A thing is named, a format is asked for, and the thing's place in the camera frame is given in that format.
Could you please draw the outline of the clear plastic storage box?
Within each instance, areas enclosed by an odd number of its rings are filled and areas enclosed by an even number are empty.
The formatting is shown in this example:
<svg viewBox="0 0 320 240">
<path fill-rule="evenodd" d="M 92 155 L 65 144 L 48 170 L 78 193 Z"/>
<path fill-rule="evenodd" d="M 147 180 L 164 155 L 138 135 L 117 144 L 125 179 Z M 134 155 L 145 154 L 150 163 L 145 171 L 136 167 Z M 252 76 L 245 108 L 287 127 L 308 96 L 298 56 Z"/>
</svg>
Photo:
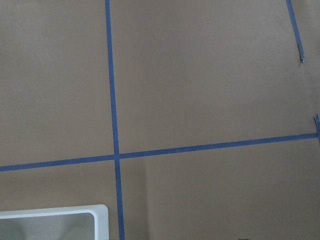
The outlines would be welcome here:
<svg viewBox="0 0 320 240">
<path fill-rule="evenodd" d="M 103 204 L 2 211 L 2 240 L 108 240 L 109 211 Z"/>
</svg>

